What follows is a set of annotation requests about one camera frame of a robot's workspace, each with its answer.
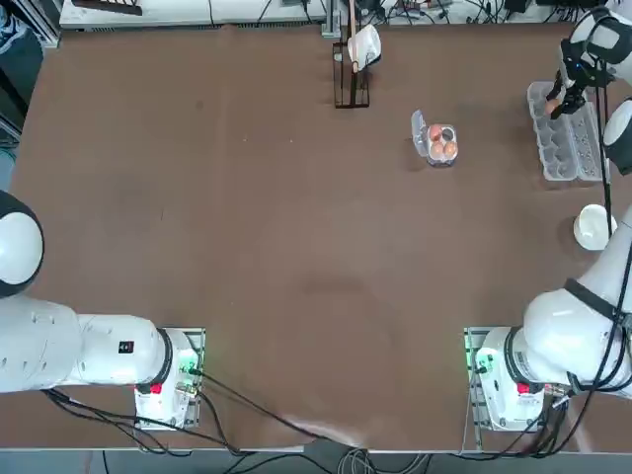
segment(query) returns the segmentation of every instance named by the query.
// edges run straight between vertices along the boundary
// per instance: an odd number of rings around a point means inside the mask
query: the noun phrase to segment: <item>brown table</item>
[[[46,235],[30,294],[204,326],[207,370],[330,435],[459,449],[463,328],[520,324],[531,298],[593,260],[571,222],[600,187],[543,181],[525,102],[567,32],[383,30],[360,111],[334,110],[316,29],[67,35],[41,70],[13,187]],[[417,108],[455,125],[453,168],[416,156]],[[617,176],[616,216],[625,188]],[[133,410],[128,388],[72,393]],[[214,399],[238,445],[305,441]],[[631,415],[596,397],[583,449],[631,451]],[[38,393],[3,395],[0,417],[2,446],[130,446]],[[214,433],[208,413],[202,428]]]

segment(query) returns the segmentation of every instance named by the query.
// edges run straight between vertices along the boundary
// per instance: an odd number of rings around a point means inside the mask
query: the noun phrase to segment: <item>egg carton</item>
[[[411,128],[413,133],[413,143],[420,156],[425,158],[430,157],[430,150],[428,149],[428,142],[426,137],[428,135],[428,126],[422,116],[422,111],[415,111],[411,117]]]
[[[526,91],[533,129],[549,181],[601,181],[599,142],[594,105],[584,93],[586,104],[572,115],[552,120],[544,111],[552,82],[534,82]]]
[[[448,142],[454,143],[456,145],[456,131],[454,130],[454,126],[448,124],[436,124],[441,127],[441,136],[439,140],[436,142],[441,143],[441,145],[445,146]],[[439,153],[435,156],[435,151],[431,147],[431,143],[434,143],[430,137],[430,131],[433,129],[435,125],[427,126],[424,121],[424,117],[422,116],[421,111],[415,111],[411,116],[411,128],[413,134],[413,143],[415,144],[415,148],[420,156],[426,158],[428,163],[431,166],[437,168],[444,168],[448,166],[452,166],[456,157],[458,156],[458,148],[456,148],[456,152],[453,156],[448,158],[448,156],[444,153]]]

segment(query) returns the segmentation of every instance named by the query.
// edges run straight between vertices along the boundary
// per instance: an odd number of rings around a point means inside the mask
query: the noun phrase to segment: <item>brown egg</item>
[[[428,135],[432,141],[438,141],[441,138],[442,132],[443,129],[441,128],[441,125],[431,125]]]
[[[544,112],[546,112],[546,115],[550,116],[560,104],[561,102],[559,99],[551,99],[544,104]]]
[[[443,160],[443,145],[440,141],[433,143],[433,146],[431,146],[431,156],[435,160]]]
[[[443,153],[445,153],[445,156],[448,160],[453,160],[456,156],[457,151],[458,148],[456,147],[456,143],[454,143],[453,141],[448,141],[443,147]]]

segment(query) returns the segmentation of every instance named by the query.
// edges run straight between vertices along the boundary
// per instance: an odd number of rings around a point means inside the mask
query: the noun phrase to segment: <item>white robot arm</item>
[[[621,219],[605,250],[577,281],[542,293],[531,301],[521,328],[494,328],[477,352],[474,365],[487,402],[493,430],[523,431],[542,413],[545,387],[590,385],[604,357],[612,315],[632,245],[632,206]],[[622,313],[632,313],[632,285]],[[632,399],[632,358],[627,328],[616,335],[603,371],[612,373],[607,387]],[[617,360],[623,354],[622,362]]]
[[[632,2],[616,2],[615,7],[619,12],[632,10]],[[627,16],[597,7],[562,40],[561,67],[547,96],[546,109],[552,119],[582,107],[587,87],[603,88],[618,78],[632,84],[632,22]],[[621,174],[632,172],[632,99],[624,101],[606,124],[603,149]],[[612,331],[599,391],[632,398],[632,324],[627,316],[632,312],[632,284],[622,300],[624,322],[613,325],[631,245],[632,206],[585,275],[537,296],[526,309],[523,327],[490,331],[474,360],[490,428],[523,431],[532,427],[542,414],[549,384],[576,392],[592,385]]]
[[[134,385],[139,416],[183,427],[198,353],[183,331],[125,315],[77,315],[20,295],[43,259],[35,214],[0,191],[0,393],[61,385]],[[159,429],[158,426],[145,426]]]
[[[587,87],[605,87],[616,79],[632,84],[632,2],[613,2],[583,15],[563,39],[561,66],[547,96],[551,118],[573,114],[584,105]],[[614,111],[603,131],[605,152],[621,174],[632,172],[632,99]]]

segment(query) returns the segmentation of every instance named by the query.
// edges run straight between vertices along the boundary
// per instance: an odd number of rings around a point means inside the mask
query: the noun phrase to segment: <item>white bowl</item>
[[[612,232],[616,230],[616,220],[612,217]],[[586,250],[603,250],[608,243],[608,226],[605,208],[599,204],[589,204],[575,218],[573,233],[577,243]]]

